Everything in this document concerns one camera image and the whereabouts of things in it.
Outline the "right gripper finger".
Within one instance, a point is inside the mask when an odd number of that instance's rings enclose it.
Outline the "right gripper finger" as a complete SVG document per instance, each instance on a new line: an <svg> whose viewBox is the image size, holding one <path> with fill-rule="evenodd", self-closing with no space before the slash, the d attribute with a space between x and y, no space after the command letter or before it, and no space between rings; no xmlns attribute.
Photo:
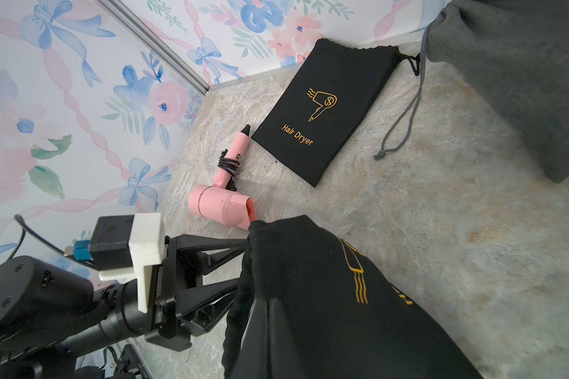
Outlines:
<svg viewBox="0 0 569 379"><path fill-rule="evenodd" d="M278 298L254 302L230 377L306 377L284 306Z"/></svg>

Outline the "grey drawstring pouch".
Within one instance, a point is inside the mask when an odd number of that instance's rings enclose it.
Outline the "grey drawstring pouch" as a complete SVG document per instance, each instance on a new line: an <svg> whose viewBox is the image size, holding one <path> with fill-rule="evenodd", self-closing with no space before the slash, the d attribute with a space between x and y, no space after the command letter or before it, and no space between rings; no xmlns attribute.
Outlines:
<svg viewBox="0 0 569 379"><path fill-rule="evenodd" d="M426 23L415 73L452 65L510 126L545 176L569 177L569 1L450 1Z"/></svg>

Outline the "pink hair dryer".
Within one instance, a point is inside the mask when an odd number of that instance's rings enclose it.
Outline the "pink hair dryer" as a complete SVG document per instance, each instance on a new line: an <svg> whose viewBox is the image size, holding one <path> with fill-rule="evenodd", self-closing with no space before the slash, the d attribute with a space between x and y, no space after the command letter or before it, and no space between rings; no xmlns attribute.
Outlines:
<svg viewBox="0 0 569 379"><path fill-rule="evenodd" d="M237 191L234 178L250 144L251 126L246 125L225 149L217 164L211 186L196 186L188 196L189 210L204 219L227 227L247 230L257 220L254 199Z"/></svg>

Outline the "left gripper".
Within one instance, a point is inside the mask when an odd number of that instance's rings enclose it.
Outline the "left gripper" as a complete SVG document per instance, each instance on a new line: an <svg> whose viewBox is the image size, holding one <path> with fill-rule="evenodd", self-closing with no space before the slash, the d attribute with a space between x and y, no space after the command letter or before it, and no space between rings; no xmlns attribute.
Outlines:
<svg viewBox="0 0 569 379"><path fill-rule="evenodd" d="M99 330L107 341L115 343L142 336L150 344L182 352L191 347L191 335L211 332L229 312L239 279L175 293L180 285L185 284L187 268L183 261L198 273L208 275L244 253L248 240L180 235L169 238L167 248L164 262L150 271L150 298L146 313L138 310L136 280L109 287L107 302L110 311L99 324Z"/></svg>

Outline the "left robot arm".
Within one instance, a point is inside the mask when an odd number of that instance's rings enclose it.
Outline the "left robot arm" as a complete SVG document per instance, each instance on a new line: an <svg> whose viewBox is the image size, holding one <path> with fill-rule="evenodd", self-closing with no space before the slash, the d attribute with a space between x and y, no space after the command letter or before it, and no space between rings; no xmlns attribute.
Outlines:
<svg viewBox="0 0 569 379"><path fill-rule="evenodd" d="M191 346L226 315L237 280L202 279L238 257L243 239L180 235L151 269L148 310L138 309L133 280L94 290L85 278L34 257L0 265L0 378L103 378L104 367L77 368L88 353L112 354L120 341L143 337L174 352Z"/></svg>

